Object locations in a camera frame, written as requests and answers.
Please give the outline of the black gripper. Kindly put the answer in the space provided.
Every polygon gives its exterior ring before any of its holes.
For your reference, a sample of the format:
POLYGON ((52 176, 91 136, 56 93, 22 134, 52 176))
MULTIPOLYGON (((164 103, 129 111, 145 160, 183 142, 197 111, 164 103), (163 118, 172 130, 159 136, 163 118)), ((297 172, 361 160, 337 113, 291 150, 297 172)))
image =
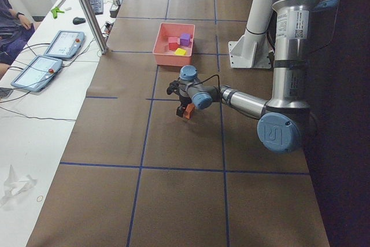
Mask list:
POLYGON ((179 117, 183 117, 185 109, 191 103, 191 98, 179 95, 179 100, 180 100, 181 106, 176 108, 176 115, 179 117))

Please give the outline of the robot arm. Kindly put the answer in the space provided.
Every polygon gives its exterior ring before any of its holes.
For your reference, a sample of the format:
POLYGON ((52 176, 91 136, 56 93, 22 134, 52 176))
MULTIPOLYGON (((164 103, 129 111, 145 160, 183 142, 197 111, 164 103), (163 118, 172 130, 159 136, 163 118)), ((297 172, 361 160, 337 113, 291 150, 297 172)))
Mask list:
POLYGON ((311 36, 311 15, 334 8, 340 0, 253 0, 245 33, 229 42, 233 68, 273 69, 271 99, 265 100, 228 86, 207 86, 197 69, 183 66, 167 94, 176 94, 183 117, 190 105, 205 109, 223 103, 254 118, 262 144, 276 153, 299 149, 309 132, 310 107, 305 79, 311 36))

